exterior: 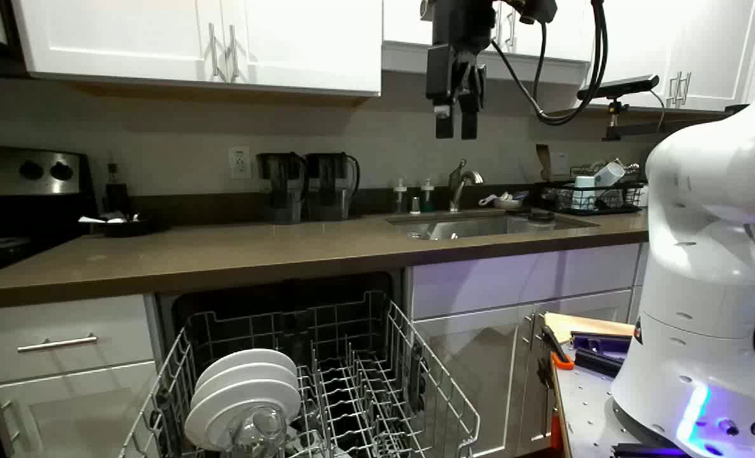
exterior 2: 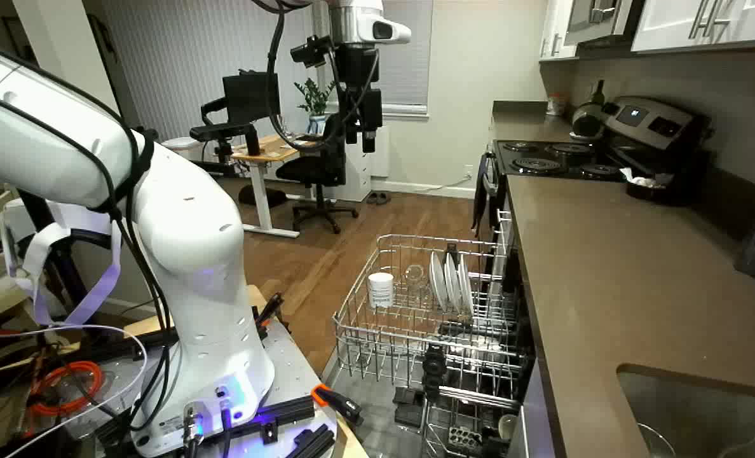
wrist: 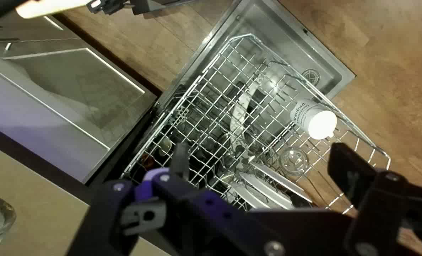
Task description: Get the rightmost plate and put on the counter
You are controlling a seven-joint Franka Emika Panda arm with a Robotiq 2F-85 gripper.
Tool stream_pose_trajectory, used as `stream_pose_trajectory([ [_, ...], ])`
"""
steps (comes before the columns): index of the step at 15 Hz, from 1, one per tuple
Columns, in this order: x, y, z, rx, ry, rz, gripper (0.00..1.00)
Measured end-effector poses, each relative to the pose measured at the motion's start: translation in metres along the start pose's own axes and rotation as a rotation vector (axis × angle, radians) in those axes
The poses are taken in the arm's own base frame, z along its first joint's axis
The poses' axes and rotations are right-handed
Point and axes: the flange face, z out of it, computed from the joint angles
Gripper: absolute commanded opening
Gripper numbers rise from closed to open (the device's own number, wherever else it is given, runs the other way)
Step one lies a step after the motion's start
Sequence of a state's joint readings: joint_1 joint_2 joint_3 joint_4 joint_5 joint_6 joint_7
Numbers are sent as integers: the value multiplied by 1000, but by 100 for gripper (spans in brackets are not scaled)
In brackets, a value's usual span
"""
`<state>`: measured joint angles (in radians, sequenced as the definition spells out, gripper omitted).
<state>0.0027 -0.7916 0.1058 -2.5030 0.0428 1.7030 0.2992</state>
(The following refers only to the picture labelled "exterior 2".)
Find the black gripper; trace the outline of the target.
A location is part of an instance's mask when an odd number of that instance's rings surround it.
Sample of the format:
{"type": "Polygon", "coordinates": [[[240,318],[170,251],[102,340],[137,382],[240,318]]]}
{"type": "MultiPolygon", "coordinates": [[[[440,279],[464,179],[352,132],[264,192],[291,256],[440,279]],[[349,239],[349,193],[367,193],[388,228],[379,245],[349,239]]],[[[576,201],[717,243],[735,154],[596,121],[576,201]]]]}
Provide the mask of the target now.
{"type": "Polygon", "coordinates": [[[365,144],[365,154],[377,154],[381,128],[379,52],[375,47],[342,47],[335,52],[335,80],[342,85],[342,128],[352,146],[365,144]]]}

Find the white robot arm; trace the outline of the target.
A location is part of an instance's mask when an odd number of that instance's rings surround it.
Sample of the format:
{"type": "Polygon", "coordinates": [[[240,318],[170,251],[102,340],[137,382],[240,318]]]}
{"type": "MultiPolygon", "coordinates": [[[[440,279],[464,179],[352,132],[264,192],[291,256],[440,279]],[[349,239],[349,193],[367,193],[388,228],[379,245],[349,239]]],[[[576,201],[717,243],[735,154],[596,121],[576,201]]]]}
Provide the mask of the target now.
{"type": "Polygon", "coordinates": [[[137,259],[173,315],[169,380],[137,402],[136,449],[182,450],[254,420],[276,388],[244,282],[244,224],[199,167],[80,88],[0,52],[0,182],[136,231],[137,259]]]}

